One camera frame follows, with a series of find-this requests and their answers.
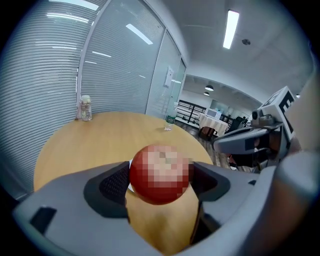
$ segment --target glass jar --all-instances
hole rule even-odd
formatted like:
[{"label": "glass jar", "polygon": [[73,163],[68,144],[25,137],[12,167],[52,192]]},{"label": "glass jar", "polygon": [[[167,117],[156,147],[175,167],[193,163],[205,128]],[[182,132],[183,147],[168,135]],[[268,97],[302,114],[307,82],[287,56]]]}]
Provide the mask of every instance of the glass jar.
[{"label": "glass jar", "polygon": [[89,95],[81,96],[81,119],[83,121],[92,120],[91,98]]}]

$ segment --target round wooden table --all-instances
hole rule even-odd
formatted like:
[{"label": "round wooden table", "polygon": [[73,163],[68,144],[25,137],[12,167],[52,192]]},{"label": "round wooden table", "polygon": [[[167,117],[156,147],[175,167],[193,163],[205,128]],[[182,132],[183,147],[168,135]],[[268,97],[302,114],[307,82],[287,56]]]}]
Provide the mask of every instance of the round wooden table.
[{"label": "round wooden table", "polygon": [[[92,121],[66,124],[38,156],[34,190],[66,174],[129,161],[150,144],[176,146],[186,157],[212,164],[194,137],[176,125],[164,131],[164,124],[162,119],[130,112],[97,113]],[[125,197],[130,224],[148,243],[163,254],[175,254],[188,246],[198,211],[198,199],[190,186],[179,199],[165,205],[148,204],[130,190]]]}]

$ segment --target red apple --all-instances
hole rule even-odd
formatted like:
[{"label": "red apple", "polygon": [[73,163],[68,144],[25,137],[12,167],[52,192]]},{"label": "red apple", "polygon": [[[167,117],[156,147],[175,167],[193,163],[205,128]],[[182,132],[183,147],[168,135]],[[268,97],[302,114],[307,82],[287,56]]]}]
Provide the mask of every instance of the red apple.
[{"label": "red apple", "polygon": [[171,203],[187,190],[189,159],[173,146],[146,146],[132,160],[130,182],[134,192],[145,202]]}]

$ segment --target ceiling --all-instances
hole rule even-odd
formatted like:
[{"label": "ceiling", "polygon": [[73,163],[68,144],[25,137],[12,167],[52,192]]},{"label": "ceiling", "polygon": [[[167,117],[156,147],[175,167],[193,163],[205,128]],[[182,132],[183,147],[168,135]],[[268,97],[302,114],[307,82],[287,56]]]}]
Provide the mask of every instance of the ceiling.
[{"label": "ceiling", "polygon": [[[205,87],[207,85],[213,86],[214,91],[206,90]],[[209,97],[213,100],[226,104],[227,106],[235,109],[241,108],[252,111],[261,106],[260,102],[252,99],[238,90],[202,77],[187,75],[185,77],[183,89],[201,95],[203,95],[205,92],[209,93]]]},{"label": "ceiling", "polygon": [[[162,1],[182,31],[190,62],[232,75],[232,84],[223,82],[229,87],[236,88],[238,78],[259,88],[267,98],[284,86],[298,94],[312,72],[308,40],[280,5],[253,0]],[[228,10],[239,12],[230,49],[223,48]],[[244,45],[243,39],[251,44]]]}]

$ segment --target water bottle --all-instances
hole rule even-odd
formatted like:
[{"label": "water bottle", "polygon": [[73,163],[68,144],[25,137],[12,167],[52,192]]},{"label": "water bottle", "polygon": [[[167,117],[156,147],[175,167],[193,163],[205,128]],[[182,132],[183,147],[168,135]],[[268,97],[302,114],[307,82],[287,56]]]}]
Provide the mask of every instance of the water bottle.
[{"label": "water bottle", "polygon": [[169,110],[168,115],[166,117],[165,126],[164,126],[165,131],[172,130],[172,126],[174,125],[177,113],[178,113],[178,103],[175,102],[173,103],[173,107]]}]

